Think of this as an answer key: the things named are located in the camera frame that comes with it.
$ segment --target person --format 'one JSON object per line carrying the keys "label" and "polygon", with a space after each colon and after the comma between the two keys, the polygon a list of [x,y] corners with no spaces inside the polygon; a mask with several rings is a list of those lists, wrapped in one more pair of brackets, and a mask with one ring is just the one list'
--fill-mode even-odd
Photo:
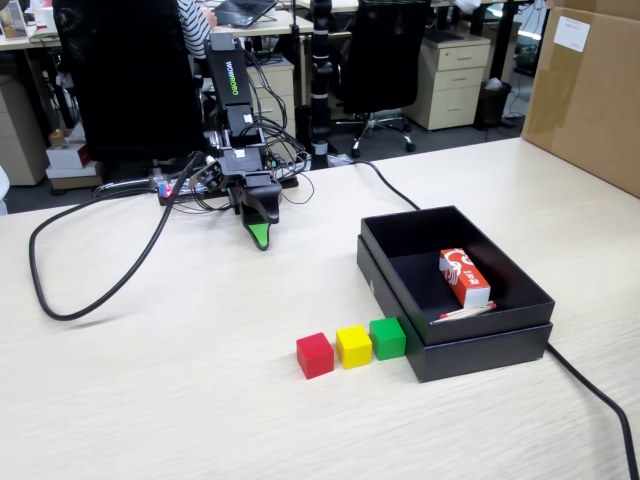
{"label": "person", "polygon": [[218,20],[210,10],[201,10],[196,0],[178,0],[180,23],[187,50],[196,60],[205,60],[204,41]]}

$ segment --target cardboard box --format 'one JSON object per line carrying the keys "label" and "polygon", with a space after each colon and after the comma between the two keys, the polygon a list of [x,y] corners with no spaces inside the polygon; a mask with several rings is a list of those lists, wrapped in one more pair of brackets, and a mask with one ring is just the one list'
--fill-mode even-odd
{"label": "cardboard box", "polygon": [[640,20],[638,0],[547,0],[547,8],[555,7]]}
{"label": "cardboard box", "polygon": [[52,178],[51,186],[54,190],[71,190],[73,188],[97,187],[102,185],[103,180],[100,175],[92,177],[73,177],[73,178]]}
{"label": "cardboard box", "polygon": [[47,149],[47,156],[52,169],[83,168],[91,160],[86,144],[73,143],[53,145]]}
{"label": "cardboard box", "polygon": [[102,164],[91,160],[83,168],[47,168],[49,178],[93,177],[102,173]]}
{"label": "cardboard box", "polygon": [[640,196],[640,1],[548,4],[554,7],[522,135]]}

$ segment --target white box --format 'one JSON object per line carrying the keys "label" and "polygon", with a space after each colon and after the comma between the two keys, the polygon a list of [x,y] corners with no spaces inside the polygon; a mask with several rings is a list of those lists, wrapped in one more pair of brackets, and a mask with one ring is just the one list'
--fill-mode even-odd
{"label": "white box", "polygon": [[84,168],[90,162],[87,144],[65,143],[53,145],[47,149],[47,156],[52,169]]}
{"label": "white box", "polygon": [[49,178],[92,177],[100,175],[102,164],[91,160],[84,168],[47,168]]}

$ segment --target office chair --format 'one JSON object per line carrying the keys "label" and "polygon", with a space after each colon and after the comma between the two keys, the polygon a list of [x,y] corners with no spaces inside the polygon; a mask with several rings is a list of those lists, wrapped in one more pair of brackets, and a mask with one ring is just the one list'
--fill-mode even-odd
{"label": "office chair", "polygon": [[54,0],[53,8],[93,160],[204,151],[176,0]]}
{"label": "office chair", "polygon": [[[348,50],[334,65],[331,88],[344,101],[344,110],[361,120],[338,125],[360,125],[351,156],[360,156],[360,141],[369,130],[384,128],[400,133],[408,152],[416,147],[407,134],[409,123],[401,115],[376,117],[375,112],[411,105],[418,93],[418,55],[430,0],[402,2],[360,0]],[[403,121],[404,129],[390,122]]]}

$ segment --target black box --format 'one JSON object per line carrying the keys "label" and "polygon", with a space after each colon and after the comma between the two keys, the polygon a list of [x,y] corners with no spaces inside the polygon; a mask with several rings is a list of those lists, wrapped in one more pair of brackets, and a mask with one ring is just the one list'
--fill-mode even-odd
{"label": "black box", "polygon": [[[430,324],[461,308],[438,268],[447,248],[469,254],[496,310]],[[363,219],[358,265],[384,314],[400,320],[420,381],[542,357],[554,301],[455,207]]]}

